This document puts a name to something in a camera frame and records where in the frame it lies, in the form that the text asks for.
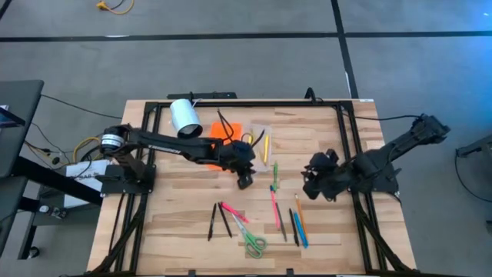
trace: blue pencil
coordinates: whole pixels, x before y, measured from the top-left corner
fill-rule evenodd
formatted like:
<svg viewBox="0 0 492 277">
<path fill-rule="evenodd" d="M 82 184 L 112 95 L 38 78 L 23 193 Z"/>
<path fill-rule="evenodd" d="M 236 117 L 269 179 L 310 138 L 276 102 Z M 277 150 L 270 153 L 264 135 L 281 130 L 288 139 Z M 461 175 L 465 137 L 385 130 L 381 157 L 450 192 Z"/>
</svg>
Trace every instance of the blue pencil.
<svg viewBox="0 0 492 277">
<path fill-rule="evenodd" d="M 306 239 L 306 235 L 304 234 L 304 230 L 302 229 L 302 224 L 301 224 L 301 220 L 299 220 L 299 215 L 296 212 L 294 212 L 294 218 L 295 218 L 295 225 L 298 226 L 299 235 L 301 236 L 302 245 L 305 248 L 307 248 L 309 246 L 308 240 Z"/>
</svg>

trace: yellow pencil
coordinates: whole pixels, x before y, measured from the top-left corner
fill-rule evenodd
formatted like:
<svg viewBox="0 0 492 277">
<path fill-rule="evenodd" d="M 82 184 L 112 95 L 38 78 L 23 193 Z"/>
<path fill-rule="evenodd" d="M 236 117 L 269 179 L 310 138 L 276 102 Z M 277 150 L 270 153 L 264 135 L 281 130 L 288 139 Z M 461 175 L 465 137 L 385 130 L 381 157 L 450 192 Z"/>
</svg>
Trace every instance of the yellow pencil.
<svg viewBox="0 0 492 277">
<path fill-rule="evenodd" d="M 270 136 L 267 135 L 264 137 L 264 158 L 263 158 L 263 163 L 266 165 L 267 160 L 268 160 L 268 143 L 270 141 Z"/>
<path fill-rule="evenodd" d="M 304 224 L 304 216 L 302 215 L 301 209 L 301 200 L 299 200 L 298 194 L 295 195 L 295 201 L 298 204 L 299 216 L 301 217 L 301 225 L 304 230 L 304 235 L 306 236 L 306 240 L 308 240 L 308 230 L 306 229 L 306 224 Z"/>
</svg>

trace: pink pen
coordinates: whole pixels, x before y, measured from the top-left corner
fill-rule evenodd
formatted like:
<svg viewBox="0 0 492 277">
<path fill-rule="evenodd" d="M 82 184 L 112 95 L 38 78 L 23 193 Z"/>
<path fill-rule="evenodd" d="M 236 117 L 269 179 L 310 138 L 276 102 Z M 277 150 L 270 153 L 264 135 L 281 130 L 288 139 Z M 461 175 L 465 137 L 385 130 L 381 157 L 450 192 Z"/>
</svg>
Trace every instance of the pink pen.
<svg viewBox="0 0 492 277">
<path fill-rule="evenodd" d="M 278 221 L 278 212 L 277 212 L 277 206 L 275 205 L 275 194 L 274 194 L 273 186 L 270 186 L 270 194 L 271 194 L 271 204 L 274 206 L 275 226 L 277 226 L 277 230 L 280 230 L 280 221 Z"/>
<path fill-rule="evenodd" d="M 249 223 L 249 220 L 247 220 L 243 215 L 239 214 L 239 212 L 236 211 L 235 209 L 233 209 L 231 206 L 227 205 L 224 202 L 221 202 L 221 205 L 222 205 L 222 208 L 228 210 L 231 214 L 236 215 L 240 220 L 242 220 L 246 223 Z"/>
</svg>

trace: white cylinder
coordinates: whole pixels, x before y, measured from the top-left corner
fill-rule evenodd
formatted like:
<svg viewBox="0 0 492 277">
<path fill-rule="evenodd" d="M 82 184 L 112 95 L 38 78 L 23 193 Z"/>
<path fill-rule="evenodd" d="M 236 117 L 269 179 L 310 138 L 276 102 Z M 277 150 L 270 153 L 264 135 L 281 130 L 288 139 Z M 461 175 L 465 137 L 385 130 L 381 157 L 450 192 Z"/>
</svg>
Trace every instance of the white cylinder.
<svg viewBox="0 0 492 277">
<path fill-rule="evenodd" d="M 188 99 L 178 99 L 171 104 L 172 125 L 183 139 L 196 138 L 203 128 L 200 119 Z"/>
</svg>

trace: orange pencil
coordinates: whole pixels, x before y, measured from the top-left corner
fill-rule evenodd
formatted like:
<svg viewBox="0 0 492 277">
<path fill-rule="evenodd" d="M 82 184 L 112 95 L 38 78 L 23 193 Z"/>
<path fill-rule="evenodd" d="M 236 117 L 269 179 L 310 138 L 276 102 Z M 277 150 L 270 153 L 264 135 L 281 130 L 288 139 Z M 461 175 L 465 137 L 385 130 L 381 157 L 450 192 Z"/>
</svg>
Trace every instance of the orange pencil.
<svg viewBox="0 0 492 277">
<path fill-rule="evenodd" d="M 299 200 L 298 194 L 295 195 L 295 201 L 298 204 L 299 216 L 301 217 L 301 225 L 306 235 L 306 240 L 308 239 L 308 230 L 306 229 L 306 224 L 304 223 L 304 216 L 302 215 L 301 200 Z"/>
</svg>

